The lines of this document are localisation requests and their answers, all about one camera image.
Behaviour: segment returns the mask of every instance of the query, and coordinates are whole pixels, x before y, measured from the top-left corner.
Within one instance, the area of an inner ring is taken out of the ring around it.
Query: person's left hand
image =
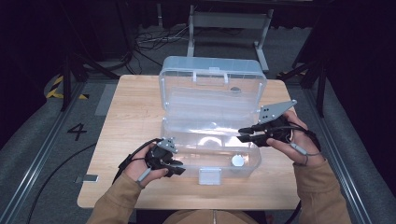
[[[149,149],[154,147],[156,143],[152,143],[144,148],[142,148],[139,152],[137,152],[132,160],[145,158]],[[148,166],[146,165],[145,160],[136,160],[132,161],[124,170],[124,173],[127,174],[132,180],[136,181],[139,176],[141,176],[146,170]],[[149,182],[155,179],[160,179],[168,173],[168,169],[163,168],[160,170],[152,170],[148,173],[148,175],[140,182],[141,187],[145,187]]]

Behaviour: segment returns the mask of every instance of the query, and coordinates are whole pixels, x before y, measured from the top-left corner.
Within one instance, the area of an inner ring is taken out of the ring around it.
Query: black curtain
[[[37,1],[0,3],[0,148],[46,103],[62,63],[59,36]]]
[[[296,62],[326,55],[328,79],[376,169],[396,195],[394,27],[390,1],[343,1],[340,9],[320,17]]]

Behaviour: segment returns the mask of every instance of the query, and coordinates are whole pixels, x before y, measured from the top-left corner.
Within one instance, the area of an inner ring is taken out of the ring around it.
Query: small white object
[[[291,147],[296,149],[296,151],[300,152],[302,155],[306,156],[306,154],[308,154],[305,149],[303,149],[302,147],[297,146],[295,143],[290,143],[290,145],[291,145]]]
[[[241,155],[234,155],[232,158],[233,166],[243,166],[245,164],[245,160]]]
[[[151,168],[148,168],[145,172],[143,172],[143,174],[141,176],[139,176],[137,178],[137,181],[141,182],[144,178],[146,178],[146,176],[148,176],[150,171],[151,171]]]
[[[200,185],[220,185],[221,169],[220,168],[201,168],[199,170]]]

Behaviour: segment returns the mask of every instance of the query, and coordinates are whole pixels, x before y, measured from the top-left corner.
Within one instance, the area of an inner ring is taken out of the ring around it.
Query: gray carpet
[[[151,27],[141,32],[155,32],[159,27]],[[270,72],[268,78],[276,78],[279,72],[289,71],[306,37],[309,29],[271,29],[268,32],[264,44]],[[250,31],[227,31],[216,30],[202,31],[196,36],[195,56],[219,57],[235,59],[254,59],[256,55],[252,47],[255,32]],[[150,48],[150,43],[139,44]],[[177,42],[168,43],[159,49],[143,50],[142,53],[157,63],[162,63],[166,56],[187,54],[187,41],[179,39]],[[158,75],[161,67],[141,54],[134,53],[135,57],[130,62],[134,73],[143,75]],[[105,62],[102,65],[111,65],[116,62]],[[115,73],[119,75],[131,74],[126,68],[121,68]],[[334,147],[340,154],[342,161],[351,175],[351,181],[359,193],[359,198],[349,199],[348,189],[343,188],[346,201],[348,202],[349,214],[353,223],[393,223],[396,220],[396,202],[388,187],[374,168],[371,160],[350,124],[344,109],[339,104],[332,91],[330,83],[327,83],[324,119],[318,119],[315,109],[312,108],[311,96],[313,90],[303,91],[295,83],[298,77],[287,81],[291,98],[299,103],[295,106],[299,117],[304,120],[311,130],[317,133],[323,146],[323,153],[332,158]],[[43,90],[47,93],[52,82]],[[43,186],[44,182],[56,167],[73,153],[95,143],[99,137],[106,112],[111,102],[117,81],[109,80],[101,74],[92,74],[89,81],[83,86],[81,93],[89,94],[87,100],[76,100],[68,115],[64,118],[59,134],[54,137],[50,154],[45,160],[44,166],[37,171],[38,176],[33,186],[27,190],[26,198],[21,199],[21,207],[13,213],[13,223],[25,223],[33,201]],[[35,155],[48,139],[49,133],[62,113],[62,99],[50,98],[47,103],[30,117],[23,126],[13,135],[4,148],[0,151],[0,211],[6,211],[14,193],[22,182],[24,174],[28,171]],[[332,135],[334,146],[329,144],[329,139],[323,132],[322,124],[325,123]],[[68,131],[77,125],[83,125],[87,131],[79,136]],[[81,188],[80,183],[75,183],[79,175],[84,175],[89,166],[94,147],[89,148],[66,163],[49,181],[42,191],[31,223],[85,223],[91,209],[81,209],[77,206],[77,197]],[[335,165],[340,161],[331,161]],[[364,209],[370,218],[361,222],[359,211],[351,202],[362,200]],[[283,223],[289,218],[292,211],[267,211],[267,214],[275,216],[276,223]]]

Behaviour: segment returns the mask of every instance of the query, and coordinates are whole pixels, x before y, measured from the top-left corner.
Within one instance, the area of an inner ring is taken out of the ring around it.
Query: person's right hand
[[[305,123],[303,123],[299,118],[297,118],[296,114],[293,111],[286,111],[283,116],[289,121],[296,123],[306,130],[308,130],[308,127],[306,126]],[[302,147],[303,149],[306,150],[307,153],[309,154],[318,154],[319,150],[315,146],[315,144],[312,142],[312,140],[303,132],[293,130],[293,137],[291,139],[292,143],[295,143],[297,146]],[[291,147],[290,144],[275,140],[274,138],[268,138],[267,139],[267,144],[270,147],[273,147],[284,154],[286,154],[292,161],[295,161],[296,163],[299,164],[305,164],[306,162],[306,156],[298,152],[296,149]],[[321,164],[325,161],[323,156],[321,154],[318,154],[316,156],[309,156],[308,161],[305,164],[306,166],[313,166],[313,165],[318,165]]]

